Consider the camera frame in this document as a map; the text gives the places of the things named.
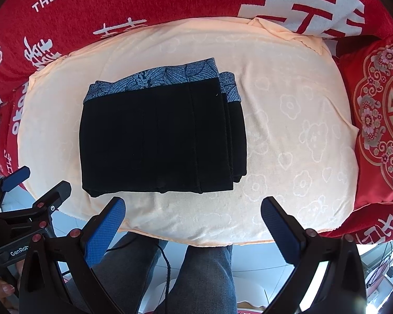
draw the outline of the jeans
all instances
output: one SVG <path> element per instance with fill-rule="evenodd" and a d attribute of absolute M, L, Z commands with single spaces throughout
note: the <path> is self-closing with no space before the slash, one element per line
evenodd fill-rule
<path fill-rule="evenodd" d="M 136 314 L 167 241 L 135 234 L 123 236 L 93 270 L 109 296 L 125 314 Z M 168 314 L 236 314 L 237 301 L 231 274 L 232 246 L 188 246 L 175 285 L 169 293 Z M 89 312 L 73 280 L 67 283 L 73 304 Z M 164 301 L 154 314 L 164 314 Z"/>

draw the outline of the human hand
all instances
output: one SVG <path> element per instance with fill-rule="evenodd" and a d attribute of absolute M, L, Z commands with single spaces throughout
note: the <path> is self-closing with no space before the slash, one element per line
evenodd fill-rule
<path fill-rule="evenodd" d="M 16 268 L 19 272 L 19 275 L 22 274 L 23 262 L 24 261 L 19 261 L 18 263 L 16 263 Z M 15 287 L 0 279 L 0 301 L 3 303 L 4 307 L 7 308 L 9 313 L 18 314 L 19 311 L 15 309 L 11 304 L 11 302 L 7 299 L 7 297 L 14 294 L 14 292 L 15 292 Z"/>

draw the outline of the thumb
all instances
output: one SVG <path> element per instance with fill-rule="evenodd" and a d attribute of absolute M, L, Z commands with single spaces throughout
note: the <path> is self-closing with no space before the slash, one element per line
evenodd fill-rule
<path fill-rule="evenodd" d="M 15 292 L 15 287 L 0 280 L 0 299 L 4 299 Z"/>

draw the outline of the blue patterned fabric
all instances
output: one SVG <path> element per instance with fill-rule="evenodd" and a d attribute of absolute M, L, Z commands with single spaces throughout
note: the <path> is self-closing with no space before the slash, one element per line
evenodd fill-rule
<path fill-rule="evenodd" d="M 214 58 L 192 62 L 180 66 L 162 66 L 135 73 L 116 82 L 97 81 L 89 86 L 83 103 L 109 94 L 134 91 L 156 86 L 174 85 L 219 78 L 221 92 L 227 93 L 227 102 L 240 101 L 234 74 L 218 74 Z"/>
<path fill-rule="evenodd" d="M 227 94 L 227 102 L 239 101 L 239 92 L 237 90 L 236 79 L 231 72 L 222 72 L 219 74 L 221 93 Z"/>

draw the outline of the black fabric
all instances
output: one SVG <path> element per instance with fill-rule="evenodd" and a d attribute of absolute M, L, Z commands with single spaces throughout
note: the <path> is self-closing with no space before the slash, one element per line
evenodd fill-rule
<path fill-rule="evenodd" d="M 83 189 L 232 190 L 229 137 L 218 78 L 91 99 L 80 123 Z"/>
<path fill-rule="evenodd" d="M 233 147 L 233 181 L 240 182 L 242 176 L 247 174 L 247 142 L 245 120 L 241 102 L 229 102 L 228 113 L 231 125 L 231 139 Z"/>

